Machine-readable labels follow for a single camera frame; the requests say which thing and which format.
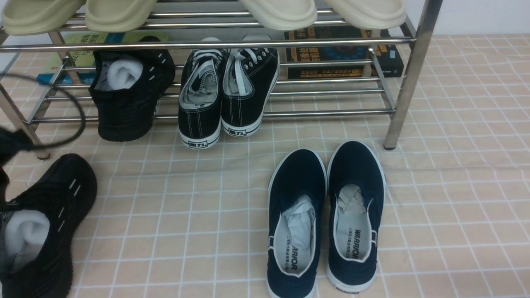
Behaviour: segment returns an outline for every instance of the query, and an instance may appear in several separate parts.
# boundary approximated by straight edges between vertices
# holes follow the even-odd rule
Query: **white sock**
[[[116,60],[109,66],[107,82],[110,90],[129,89],[142,75],[142,63],[133,58]]]
[[[50,221],[42,212],[21,210],[13,213],[5,227],[4,236],[7,254],[17,256],[13,271],[37,258],[49,230]]]

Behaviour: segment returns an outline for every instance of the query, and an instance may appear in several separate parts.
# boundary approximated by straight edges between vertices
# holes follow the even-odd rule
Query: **shoe rack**
[[[57,52],[63,58],[63,64],[59,67],[52,77],[51,83],[59,90],[76,90],[87,89],[88,84],[83,84],[78,76],[78,72],[94,71],[94,67],[76,67],[70,58],[70,51],[84,50],[138,50],[146,48],[156,49],[210,49],[210,48],[260,48],[260,47],[323,47],[323,46],[368,46],[368,57],[363,60],[344,60],[340,62],[297,62],[282,63],[281,67],[310,67],[310,66],[338,66],[338,65],[364,65],[364,76],[354,78],[321,78],[313,80],[286,80],[278,81],[278,85],[303,84],[307,86],[316,86],[319,83],[341,83],[350,86],[346,90],[326,90],[326,91],[292,91],[292,92],[273,92],[272,97],[295,97],[295,96],[325,96],[336,95],[359,95],[359,94],[380,94],[385,107],[380,109],[352,109],[352,110],[312,110],[312,111],[289,111],[289,112],[267,112],[265,118],[273,120],[280,117],[344,117],[357,115],[389,115],[391,118],[388,131],[384,141],[384,148],[393,150],[398,143],[399,135],[407,111],[412,99],[416,83],[427,53],[427,49],[432,37],[432,31],[435,27],[436,20],[443,0],[425,0],[423,11],[418,26],[415,29],[410,19],[401,25],[403,32],[402,37],[381,38],[374,30],[370,38],[343,38],[343,39],[306,39],[306,40],[273,40],[266,42],[197,42],[197,41],[171,41],[171,42],[152,42],[152,43],[105,43],[105,44],[65,44],[62,32],[86,31],[84,14],[76,14],[72,21],[67,23],[55,32],[49,32],[53,42],[52,45],[17,45],[5,46],[4,41],[8,35],[4,29],[0,29],[0,53],[5,52]],[[159,2],[175,2],[175,0],[159,0]],[[319,19],[315,22],[318,25],[337,25],[346,24],[331,9],[318,11]],[[139,30],[161,30],[161,29],[226,29],[234,30],[236,28],[259,28],[260,24],[256,21],[239,21],[242,17],[247,20],[251,14],[246,11],[219,11],[219,12],[163,12],[152,13],[147,22]],[[218,20],[215,22],[197,22],[197,18],[207,18],[209,20]],[[407,44],[411,49],[408,64],[405,69],[403,81],[397,98],[394,99],[390,94],[388,85],[383,76],[383,72],[374,52],[377,45],[395,45]],[[372,71],[371,65],[377,71],[377,77],[370,77]],[[177,65],[177,69],[182,69],[183,65]],[[67,72],[71,79],[72,85],[56,84],[60,75]],[[359,83],[373,82],[377,88],[359,88]],[[180,87],[180,83],[174,83],[173,86]],[[36,133],[39,125],[52,123],[69,123],[79,122],[80,117],[46,117],[46,111],[52,102],[67,101],[67,97],[56,96],[57,91],[49,88],[46,90],[37,102],[33,112],[28,118],[24,117],[7,91],[0,84],[0,108],[7,114],[7,117],[17,129],[23,129],[24,132],[39,144],[40,140]],[[165,94],[163,99],[177,99],[178,94]],[[79,101],[91,101],[87,96],[76,97]],[[156,115],[156,119],[177,119],[178,115]],[[97,122],[97,117],[87,117],[90,122]],[[37,157],[47,159],[49,152],[37,152]]]

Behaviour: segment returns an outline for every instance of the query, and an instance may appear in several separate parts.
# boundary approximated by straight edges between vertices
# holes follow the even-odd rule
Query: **book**
[[[155,36],[160,41],[169,41],[169,34],[165,32],[126,32],[126,33],[79,33],[69,34],[64,36],[66,44],[81,44],[81,43],[126,43],[139,42],[140,39],[146,36]],[[92,51],[72,51],[70,52],[72,59],[76,66],[89,67],[95,66],[94,55]],[[61,58],[59,55],[51,55],[46,66],[37,76],[37,80],[41,84],[49,83],[55,71],[61,66]],[[80,72],[79,78],[85,84],[92,84],[96,77],[94,72]],[[58,84],[72,84],[72,80],[68,74],[64,74],[57,80]]]
[[[287,40],[327,39],[327,38],[368,38],[369,30],[350,25],[308,27],[305,29],[284,32]],[[388,30],[381,31],[382,37],[389,37]],[[301,47],[287,48],[287,62],[317,62],[366,59],[367,46],[342,47]],[[395,45],[379,45],[376,50],[377,60],[385,77],[401,77],[403,60]],[[287,70],[289,80],[319,77],[359,77],[363,75],[363,65],[290,67]],[[372,66],[372,76],[377,76]]]

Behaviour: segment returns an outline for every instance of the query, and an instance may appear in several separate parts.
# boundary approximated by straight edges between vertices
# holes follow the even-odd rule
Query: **cream slipper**
[[[311,26],[316,21],[313,0],[239,0],[264,27],[288,31]]]
[[[10,35],[41,34],[57,30],[86,0],[9,0],[2,12],[5,32]]]
[[[324,0],[346,22],[362,29],[388,29],[405,22],[403,0]]]
[[[86,27],[98,32],[126,32],[142,26],[157,0],[88,0]]]

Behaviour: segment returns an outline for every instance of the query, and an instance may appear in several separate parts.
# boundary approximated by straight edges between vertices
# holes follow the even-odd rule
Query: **black sneaker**
[[[0,211],[3,298],[66,298],[72,286],[70,247],[92,208],[97,183],[79,155],[66,154]]]
[[[219,41],[208,37],[203,41]],[[228,51],[194,50],[182,71],[179,131],[191,149],[213,146],[221,134],[221,85]]]
[[[157,42],[147,36],[140,42]],[[153,126],[158,100],[175,79],[167,50],[94,51],[96,78],[89,88],[98,108],[98,132],[112,142],[141,138]]]
[[[267,34],[248,34],[243,41],[271,40]],[[231,136],[256,132],[265,104],[280,71],[275,48],[234,49],[230,52],[223,80],[223,127]]]

